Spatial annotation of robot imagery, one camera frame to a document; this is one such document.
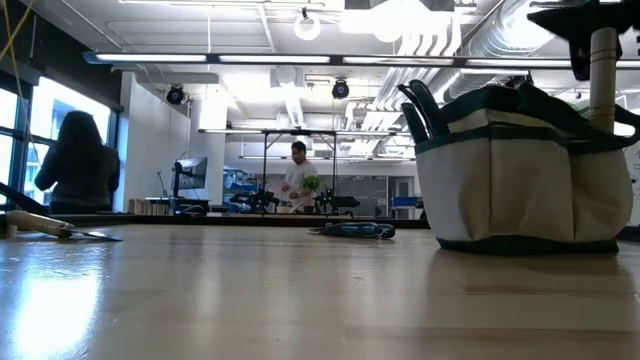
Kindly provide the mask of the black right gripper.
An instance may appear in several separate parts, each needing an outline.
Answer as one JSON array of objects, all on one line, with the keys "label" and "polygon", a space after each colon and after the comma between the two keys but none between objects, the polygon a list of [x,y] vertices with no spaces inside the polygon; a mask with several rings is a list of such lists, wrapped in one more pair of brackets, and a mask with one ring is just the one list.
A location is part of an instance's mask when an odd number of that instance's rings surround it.
[{"label": "black right gripper", "polygon": [[527,19],[539,27],[569,41],[574,77],[590,80],[591,34],[602,28],[613,28],[623,34],[633,27],[640,30],[640,0],[601,3],[590,0],[580,5],[544,7],[530,13]]}]

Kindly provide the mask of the grey metal base plate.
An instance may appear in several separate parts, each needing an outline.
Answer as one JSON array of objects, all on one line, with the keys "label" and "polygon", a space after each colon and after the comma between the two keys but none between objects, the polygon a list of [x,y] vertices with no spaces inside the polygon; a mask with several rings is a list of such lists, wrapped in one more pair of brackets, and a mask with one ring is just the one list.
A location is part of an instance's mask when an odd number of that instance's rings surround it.
[{"label": "grey metal base plate", "polygon": [[598,29],[591,35],[590,120],[609,133],[614,131],[617,41],[613,27]]}]

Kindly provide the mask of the cream gardening bag green trim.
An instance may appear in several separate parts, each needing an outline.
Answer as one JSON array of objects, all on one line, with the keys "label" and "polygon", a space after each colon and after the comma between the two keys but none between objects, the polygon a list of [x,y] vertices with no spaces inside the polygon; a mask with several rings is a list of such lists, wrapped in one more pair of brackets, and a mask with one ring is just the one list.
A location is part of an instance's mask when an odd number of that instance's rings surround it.
[{"label": "cream gardening bag green trim", "polygon": [[531,84],[489,85],[439,106],[450,133],[415,143],[426,218],[447,250],[493,255],[610,253],[633,191],[624,151],[634,128],[596,128]]}]

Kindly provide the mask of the dark green handled garden shears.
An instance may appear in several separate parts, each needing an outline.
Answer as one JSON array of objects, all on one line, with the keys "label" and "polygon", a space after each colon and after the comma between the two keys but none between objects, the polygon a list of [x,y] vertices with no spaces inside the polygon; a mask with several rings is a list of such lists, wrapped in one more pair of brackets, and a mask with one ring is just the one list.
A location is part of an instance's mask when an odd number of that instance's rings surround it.
[{"label": "dark green handled garden shears", "polygon": [[409,99],[401,104],[401,109],[416,143],[450,133],[440,107],[424,82],[413,79],[407,85],[399,84],[397,89]]}]

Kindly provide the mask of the teal handled pruner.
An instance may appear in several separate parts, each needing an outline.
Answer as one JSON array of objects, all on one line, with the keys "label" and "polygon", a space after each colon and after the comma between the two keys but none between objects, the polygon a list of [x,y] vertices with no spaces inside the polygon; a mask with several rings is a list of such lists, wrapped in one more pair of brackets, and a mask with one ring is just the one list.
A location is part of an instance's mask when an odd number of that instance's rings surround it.
[{"label": "teal handled pruner", "polygon": [[327,224],[324,227],[312,228],[309,232],[324,236],[363,239],[391,239],[396,233],[394,226],[375,222]]}]

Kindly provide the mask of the wooden handled steel trowel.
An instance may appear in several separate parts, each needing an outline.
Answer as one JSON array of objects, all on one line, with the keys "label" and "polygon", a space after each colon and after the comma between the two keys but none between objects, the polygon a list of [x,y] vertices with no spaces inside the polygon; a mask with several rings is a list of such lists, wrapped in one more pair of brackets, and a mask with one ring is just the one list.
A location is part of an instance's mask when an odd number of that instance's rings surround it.
[{"label": "wooden handled steel trowel", "polygon": [[6,220],[9,226],[13,226],[16,229],[25,229],[58,238],[71,238],[72,236],[78,235],[109,242],[120,242],[120,239],[109,237],[97,231],[80,230],[68,222],[29,213],[23,210],[13,210],[8,212]]}]

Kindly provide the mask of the small green background plant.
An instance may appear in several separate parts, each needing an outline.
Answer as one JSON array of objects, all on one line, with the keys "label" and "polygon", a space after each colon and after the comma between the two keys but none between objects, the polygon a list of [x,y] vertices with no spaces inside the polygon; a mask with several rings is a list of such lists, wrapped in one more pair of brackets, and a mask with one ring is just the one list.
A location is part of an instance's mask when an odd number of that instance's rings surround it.
[{"label": "small green background plant", "polygon": [[303,191],[306,194],[306,200],[303,205],[305,214],[312,214],[315,211],[316,192],[321,185],[321,178],[318,175],[310,175],[303,179]]}]

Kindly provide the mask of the person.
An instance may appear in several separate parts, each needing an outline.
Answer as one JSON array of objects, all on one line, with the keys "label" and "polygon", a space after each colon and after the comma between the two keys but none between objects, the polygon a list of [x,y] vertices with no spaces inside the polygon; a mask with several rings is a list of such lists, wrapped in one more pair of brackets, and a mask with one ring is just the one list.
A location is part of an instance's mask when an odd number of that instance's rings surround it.
[{"label": "person", "polygon": [[315,190],[311,189],[305,180],[317,179],[317,168],[307,159],[307,148],[302,141],[291,144],[291,159],[293,164],[287,169],[281,190],[291,202],[294,213],[303,213],[311,205]]},{"label": "person", "polygon": [[34,184],[41,191],[51,191],[52,214],[97,214],[112,210],[119,178],[118,152],[103,143],[93,116],[71,111],[65,115]]}]

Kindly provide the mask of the long ceiling light strip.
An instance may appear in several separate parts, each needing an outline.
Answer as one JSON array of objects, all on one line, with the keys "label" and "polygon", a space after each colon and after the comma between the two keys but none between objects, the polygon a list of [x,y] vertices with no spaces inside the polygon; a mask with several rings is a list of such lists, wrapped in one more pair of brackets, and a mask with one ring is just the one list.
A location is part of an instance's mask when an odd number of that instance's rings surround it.
[{"label": "long ceiling light strip", "polygon": [[216,53],[100,53],[85,52],[89,64],[181,64],[181,65],[303,65],[364,67],[431,67],[469,69],[569,70],[561,58],[468,58],[447,56],[356,56]]}]

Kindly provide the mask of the computer monitor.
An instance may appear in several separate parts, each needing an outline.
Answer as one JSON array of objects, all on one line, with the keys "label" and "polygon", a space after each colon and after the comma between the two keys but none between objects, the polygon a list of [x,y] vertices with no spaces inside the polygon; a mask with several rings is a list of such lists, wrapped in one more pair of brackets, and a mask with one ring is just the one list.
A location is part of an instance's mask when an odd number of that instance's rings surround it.
[{"label": "computer monitor", "polygon": [[180,190],[204,189],[207,164],[207,157],[176,160],[172,167],[173,195],[177,196]]}]

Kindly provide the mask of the wooden crate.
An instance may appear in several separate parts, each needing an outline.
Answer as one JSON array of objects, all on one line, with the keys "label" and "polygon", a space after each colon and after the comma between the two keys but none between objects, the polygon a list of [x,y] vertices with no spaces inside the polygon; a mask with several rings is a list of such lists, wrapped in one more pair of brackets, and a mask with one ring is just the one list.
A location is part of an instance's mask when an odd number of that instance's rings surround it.
[{"label": "wooden crate", "polygon": [[162,200],[130,199],[128,212],[141,216],[169,216],[170,206]]}]

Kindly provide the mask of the silver ventilation duct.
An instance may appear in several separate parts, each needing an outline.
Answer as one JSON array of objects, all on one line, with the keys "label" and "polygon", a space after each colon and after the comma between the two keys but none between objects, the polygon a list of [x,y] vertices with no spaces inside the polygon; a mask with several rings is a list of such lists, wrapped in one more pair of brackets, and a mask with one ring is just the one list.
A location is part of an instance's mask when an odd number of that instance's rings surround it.
[{"label": "silver ventilation duct", "polygon": [[[503,0],[469,40],[459,50],[463,57],[529,57],[554,38],[549,31],[527,19],[530,3],[536,0]],[[455,98],[487,84],[500,75],[463,73],[462,70],[442,70],[443,100]]]}]

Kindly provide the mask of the black background rig frame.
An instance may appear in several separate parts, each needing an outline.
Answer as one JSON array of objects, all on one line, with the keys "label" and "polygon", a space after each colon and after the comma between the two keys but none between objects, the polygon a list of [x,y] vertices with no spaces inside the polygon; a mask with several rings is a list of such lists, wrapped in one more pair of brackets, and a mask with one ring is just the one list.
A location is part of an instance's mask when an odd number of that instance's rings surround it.
[{"label": "black background rig frame", "polygon": [[268,139],[268,135],[271,134],[277,134],[277,135],[283,135],[283,134],[288,134],[288,135],[292,135],[292,136],[296,136],[296,139],[298,137],[310,137],[311,135],[335,135],[334,133],[329,133],[327,131],[312,131],[312,130],[303,130],[303,129],[294,129],[294,130],[262,130],[262,133],[265,134],[265,140]]}]

